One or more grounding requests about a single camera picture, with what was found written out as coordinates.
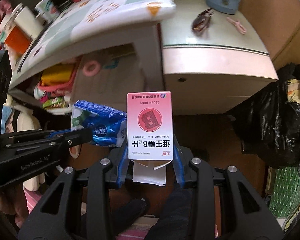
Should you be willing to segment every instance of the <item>snack package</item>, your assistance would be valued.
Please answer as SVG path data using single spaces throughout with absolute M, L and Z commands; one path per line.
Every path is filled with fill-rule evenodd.
M 127 136 L 127 114 L 109 106 L 79 100 L 72 108 L 71 129 L 89 127 L 92 144 L 120 147 Z
M 42 108 L 45 109 L 47 107 L 53 107 L 54 104 L 64 102 L 63 97 L 56 97 L 53 99 L 49 99 L 42 104 Z

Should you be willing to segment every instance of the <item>white container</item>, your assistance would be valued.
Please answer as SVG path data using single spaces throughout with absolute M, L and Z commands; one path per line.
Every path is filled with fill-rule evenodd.
M 57 19 L 60 15 L 51 0 L 41 0 L 34 9 L 49 23 Z
M 12 17 L 14 22 L 33 40 L 43 30 L 43 26 L 35 18 L 32 11 L 27 6 L 23 6 L 22 3 L 15 7 Z

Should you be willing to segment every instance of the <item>black plastic bag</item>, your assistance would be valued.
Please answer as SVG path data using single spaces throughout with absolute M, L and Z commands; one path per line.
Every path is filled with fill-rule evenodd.
M 275 169 L 299 165 L 300 104 L 288 101 L 287 87 L 288 80 L 300 81 L 300 65 L 286 65 L 278 77 L 277 82 L 228 111 L 235 117 L 236 134 Z

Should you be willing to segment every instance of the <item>human hand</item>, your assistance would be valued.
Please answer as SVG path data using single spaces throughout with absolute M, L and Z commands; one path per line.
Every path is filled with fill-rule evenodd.
M 15 215 L 15 223 L 21 228 L 29 215 L 23 184 L 0 192 L 0 210 L 7 215 Z

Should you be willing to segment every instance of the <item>brown hair clip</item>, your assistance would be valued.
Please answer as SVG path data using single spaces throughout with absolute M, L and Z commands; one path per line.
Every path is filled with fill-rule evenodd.
M 192 30 L 195 34 L 201 35 L 206 28 L 209 28 L 211 16 L 214 14 L 212 8 L 209 8 L 202 13 L 198 14 L 192 23 Z

